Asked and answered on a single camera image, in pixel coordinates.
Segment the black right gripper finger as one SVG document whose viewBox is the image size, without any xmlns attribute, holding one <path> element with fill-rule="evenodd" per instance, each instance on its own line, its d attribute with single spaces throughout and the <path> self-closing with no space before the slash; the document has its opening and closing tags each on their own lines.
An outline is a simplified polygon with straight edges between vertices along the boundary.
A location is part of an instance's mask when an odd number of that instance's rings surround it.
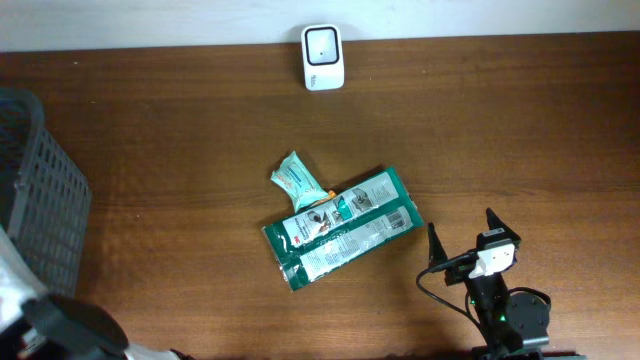
<svg viewBox="0 0 640 360">
<path fill-rule="evenodd" d="M 427 235 L 429 241 L 429 266 L 436 267 L 448 260 L 446 251 L 436 233 L 435 225 L 430 222 L 427 226 Z"/>
<path fill-rule="evenodd" d="M 514 234 L 514 231 L 509 226 L 507 226 L 491 208 L 486 209 L 486 218 L 489 227 L 489 235 Z"/>
</svg>

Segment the green 3M gloves package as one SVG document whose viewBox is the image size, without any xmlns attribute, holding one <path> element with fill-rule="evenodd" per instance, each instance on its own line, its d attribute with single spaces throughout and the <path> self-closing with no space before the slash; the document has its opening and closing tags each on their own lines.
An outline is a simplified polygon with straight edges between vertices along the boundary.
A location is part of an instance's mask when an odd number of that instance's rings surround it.
<svg viewBox="0 0 640 360">
<path fill-rule="evenodd" d="M 263 228 L 292 291 L 424 225 L 393 167 Z"/>
</svg>

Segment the small orange snack packet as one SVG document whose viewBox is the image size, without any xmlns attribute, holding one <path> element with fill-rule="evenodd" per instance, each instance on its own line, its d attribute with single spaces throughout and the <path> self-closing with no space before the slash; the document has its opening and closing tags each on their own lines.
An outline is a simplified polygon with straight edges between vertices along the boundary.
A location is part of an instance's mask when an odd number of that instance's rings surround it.
<svg viewBox="0 0 640 360">
<path fill-rule="evenodd" d="M 333 190 L 330 190 L 330 191 L 328 192 L 328 194 L 327 194 L 327 196 L 326 196 L 326 197 L 324 197 L 324 198 L 322 198 L 322 199 L 319 199 L 319 200 L 317 200 L 317 201 L 313 202 L 313 203 L 311 204 L 311 207 L 314 207 L 314 206 L 318 206 L 318 205 L 320 205 L 320 204 L 323 204 L 323 203 L 325 203 L 325 202 L 327 202 L 327 201 L 329 201 L 329 200 L 331 200 L 331 199 L 333 199 L 333 198 L 335 198 L 335 197 L 336 197 L 336 193 L 335 193 Z"/>
</svg>

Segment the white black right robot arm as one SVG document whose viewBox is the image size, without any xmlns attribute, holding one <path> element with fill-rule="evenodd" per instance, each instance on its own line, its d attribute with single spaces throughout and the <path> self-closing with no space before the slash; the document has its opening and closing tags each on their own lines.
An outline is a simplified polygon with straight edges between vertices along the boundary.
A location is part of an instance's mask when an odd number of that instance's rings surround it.
<svg viewBox="0 0 640 360">
<path fill-rule="evenodd" d="M 444 265 L 448 286 L 463 284 L 465 311 L 474 312 L 486 342 L 472 350 L 474 359 L 581 359 L 576 352 L 544 352 L 550 343 L 549 295 L 528 287 L 510 288 L 503 273 L 516 263 L 521 237 L 491 209 L 488 229 L 477 235 L 476 245 Z"/>
</svg>

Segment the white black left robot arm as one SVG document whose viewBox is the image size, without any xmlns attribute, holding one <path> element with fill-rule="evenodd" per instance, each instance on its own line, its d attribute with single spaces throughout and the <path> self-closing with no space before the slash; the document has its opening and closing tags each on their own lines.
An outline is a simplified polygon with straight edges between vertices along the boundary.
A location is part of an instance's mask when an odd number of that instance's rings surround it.
<svg viewBox="0 0 640 360">
<path fill-rule="evenodd" d="M 188 360 L 129 341 L 97 305 L 52 294 L 1 232 L 1 360 Z"/>
</svg>

